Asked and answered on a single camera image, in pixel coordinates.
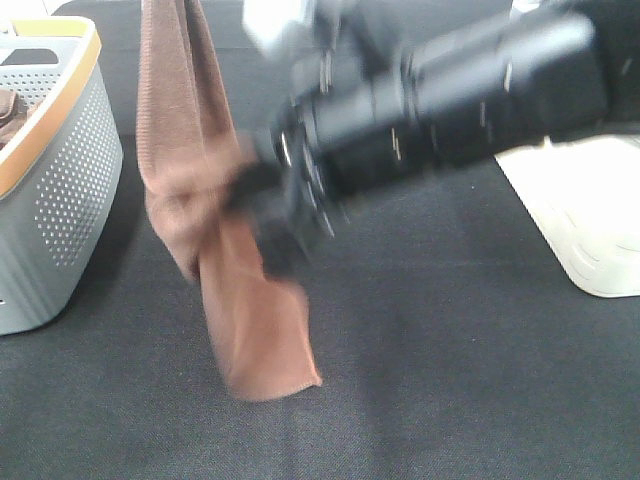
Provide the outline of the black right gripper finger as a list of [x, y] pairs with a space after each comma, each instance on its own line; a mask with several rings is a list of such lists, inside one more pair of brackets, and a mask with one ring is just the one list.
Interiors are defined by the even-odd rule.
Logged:
[[277, 219], [257, 223], [257, 246], [266, 276], [294, 281], [308, 263], [313, 247], [313, 228], [308, 223], [280, 222]]
[[283, 168], [269, 163], [253, 163], [244, 168], [232, 181], [227, 200], [226, 212], [236, 212], [247, 207], [255, 196], [281, 185]]

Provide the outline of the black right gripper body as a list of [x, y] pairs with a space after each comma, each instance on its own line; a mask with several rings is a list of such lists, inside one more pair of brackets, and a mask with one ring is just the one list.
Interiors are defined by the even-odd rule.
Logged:
[[343, 218], [330, 157], [348, 130], [350, 106], [344, 95], [312, 94], [286, 101], [269, 120], [268, 129], [256, 135], [260, 162], [283, 168], [279, 187], [250, 200], [257, 243], [257, 223], [308, 223], [313, 228], [313, 248], [334, 239]]

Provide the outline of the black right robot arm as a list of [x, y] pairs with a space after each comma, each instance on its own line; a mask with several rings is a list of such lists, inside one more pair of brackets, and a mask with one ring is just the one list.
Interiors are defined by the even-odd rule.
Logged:
[[291, 277], [352, 198], [545, 140], [639, 130], [635, 1], [546, 1], [414, 47], [363, 1], [306, 1], [258, 43], [277, 50], [301, 30], [319, 51], [294, 66], [229, 201], [270, 277]]

